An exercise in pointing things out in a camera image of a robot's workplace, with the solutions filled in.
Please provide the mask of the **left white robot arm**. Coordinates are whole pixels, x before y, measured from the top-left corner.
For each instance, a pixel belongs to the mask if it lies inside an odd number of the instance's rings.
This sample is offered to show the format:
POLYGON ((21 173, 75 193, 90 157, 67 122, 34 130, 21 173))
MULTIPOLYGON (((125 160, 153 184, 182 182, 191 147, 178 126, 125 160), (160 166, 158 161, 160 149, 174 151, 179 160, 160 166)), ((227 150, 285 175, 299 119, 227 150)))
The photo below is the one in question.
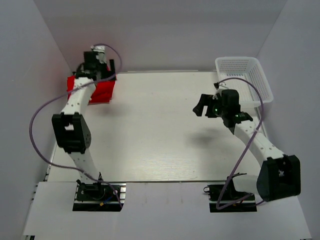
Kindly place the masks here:
POLYGON ((91 131, 84 114, 91 103, 107 103, 116 82, 115 62, 107 60, 104 45, 94 45, 83 53, 84 62, 70 77, 68 99, 59 114, 51 118, 57 145, 73 160, 79 170, 79 184, 90 185, 88 193, 99 200, 106 187, 97 182, 102 179, 90 153, 91 131))

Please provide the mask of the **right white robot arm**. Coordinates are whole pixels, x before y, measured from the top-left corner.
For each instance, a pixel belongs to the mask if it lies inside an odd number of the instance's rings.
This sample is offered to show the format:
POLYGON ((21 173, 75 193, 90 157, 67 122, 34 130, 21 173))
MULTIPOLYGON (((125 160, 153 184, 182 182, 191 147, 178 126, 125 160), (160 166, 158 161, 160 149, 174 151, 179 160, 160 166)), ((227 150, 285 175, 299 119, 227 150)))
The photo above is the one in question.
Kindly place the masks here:
POLYGON ((301 164, 295 155, 287 155, 259 132, 253 118, 241 110, 239 93, 220 90, 202 94, 193 108, 196 116, 221 118, 230 132, 245 144, 245 152, 257 160, 258 175, 236 173, 227 178, 226 195, 236 200, 243 194, 259 195, 265 202, 298 196, 301 193, 301 164))

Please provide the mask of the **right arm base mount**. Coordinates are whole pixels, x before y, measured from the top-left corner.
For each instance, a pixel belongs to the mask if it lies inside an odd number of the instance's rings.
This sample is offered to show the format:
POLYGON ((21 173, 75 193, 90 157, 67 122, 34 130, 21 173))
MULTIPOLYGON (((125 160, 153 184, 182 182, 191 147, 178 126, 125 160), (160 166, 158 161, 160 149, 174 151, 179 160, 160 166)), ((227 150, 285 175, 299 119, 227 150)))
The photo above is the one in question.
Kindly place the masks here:
POLYGON ((234 186, 230 183, 226 188, 219 206, 222 207, 232 201, 237 200, 236 203, 224 208, 217 209, 217 202, 224 184, 209 184, 203 188, 203 192, 208 195, 209 198, 209 211, 210 213, 253 213, 257 212, 256 199, 253 194, 244 200, 240 198, 248 195, 247 192, 237 192, 234 186))

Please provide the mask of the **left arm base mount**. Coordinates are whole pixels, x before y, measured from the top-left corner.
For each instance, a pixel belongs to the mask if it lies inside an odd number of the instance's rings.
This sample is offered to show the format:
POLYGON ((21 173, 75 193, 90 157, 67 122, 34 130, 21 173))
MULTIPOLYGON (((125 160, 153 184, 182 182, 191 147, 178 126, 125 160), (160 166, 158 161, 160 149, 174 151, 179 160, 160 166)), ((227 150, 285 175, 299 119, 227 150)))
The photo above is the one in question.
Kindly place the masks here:
POLYGON ((126 197, 125 183, 112 183, 114 189, 107 184, 85 184, 77 180, 74 196, 73 212, 120 212, 126 197))

